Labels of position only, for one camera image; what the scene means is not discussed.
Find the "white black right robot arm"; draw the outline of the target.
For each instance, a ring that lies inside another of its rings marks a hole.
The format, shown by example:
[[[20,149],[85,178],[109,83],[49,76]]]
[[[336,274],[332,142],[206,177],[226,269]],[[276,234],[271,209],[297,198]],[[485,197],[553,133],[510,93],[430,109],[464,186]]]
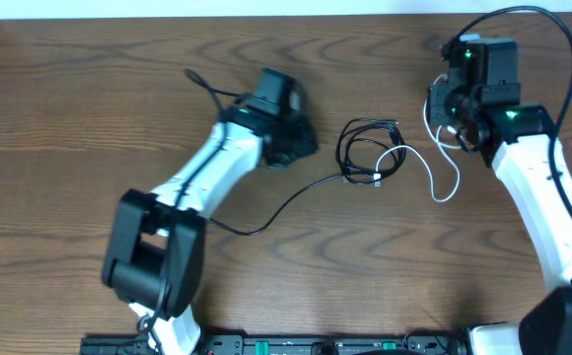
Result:
[[[572,177],[543,106],[491,106],[484,160],[505,185],[532,239],[545,298],[521,321],[469,327],[472,355],[572,355]]]

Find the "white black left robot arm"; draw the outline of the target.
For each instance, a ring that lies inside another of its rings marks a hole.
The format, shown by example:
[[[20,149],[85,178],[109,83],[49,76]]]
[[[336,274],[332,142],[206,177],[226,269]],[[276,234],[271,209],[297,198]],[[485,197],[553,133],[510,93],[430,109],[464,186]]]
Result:
[[[286,167],[318,149],[308,116],[250,106],[221,112],[185,166],[149,192],[120,198],[102,280],[139,317],[156,354],[190,354],[201,337],[191,302],[199,286],[206,226],[226,195],[260,161]]]

